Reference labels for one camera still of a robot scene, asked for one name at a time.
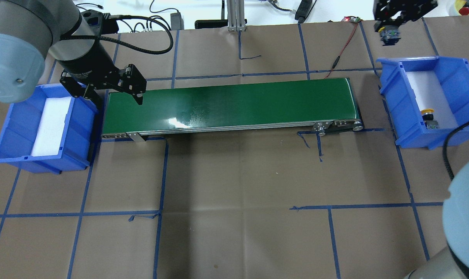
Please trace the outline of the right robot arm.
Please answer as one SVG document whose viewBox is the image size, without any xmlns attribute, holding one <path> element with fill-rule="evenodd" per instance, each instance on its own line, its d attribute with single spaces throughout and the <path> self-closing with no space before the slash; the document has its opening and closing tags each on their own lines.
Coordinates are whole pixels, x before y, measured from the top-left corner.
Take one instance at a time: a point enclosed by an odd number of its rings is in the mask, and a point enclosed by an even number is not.
<svg viewBox="0 0 469 279">
<path fill-rule="evenodd" d="M 401 148 L 442 149 L 450 178 L 443 202 L 446 247 L 407 279 L 469 279 L 469 162 L 457 173 L 447 148 L 469 139 L 469 62 L 462 58 L 379 58 L 381 95 Z"/>
</svg>

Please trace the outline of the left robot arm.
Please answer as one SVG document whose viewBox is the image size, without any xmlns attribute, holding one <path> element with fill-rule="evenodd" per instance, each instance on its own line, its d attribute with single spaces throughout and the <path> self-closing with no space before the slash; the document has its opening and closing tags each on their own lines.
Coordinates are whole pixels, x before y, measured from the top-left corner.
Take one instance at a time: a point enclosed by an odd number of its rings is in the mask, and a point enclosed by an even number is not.
<svg viewBox="0 0 469 279">
<path fill-rule="evenodd" d="M 118 69 L 100 43 L 117 31 L 107 15 L 80 11 L 71 0 L 0 0 L 0 102 L 31 97 L 51 55 L 72 97 L 100 107 L 97 90 L 115 90 L 141 105 L 146 80 L 134 65 Z"/>
</svg>

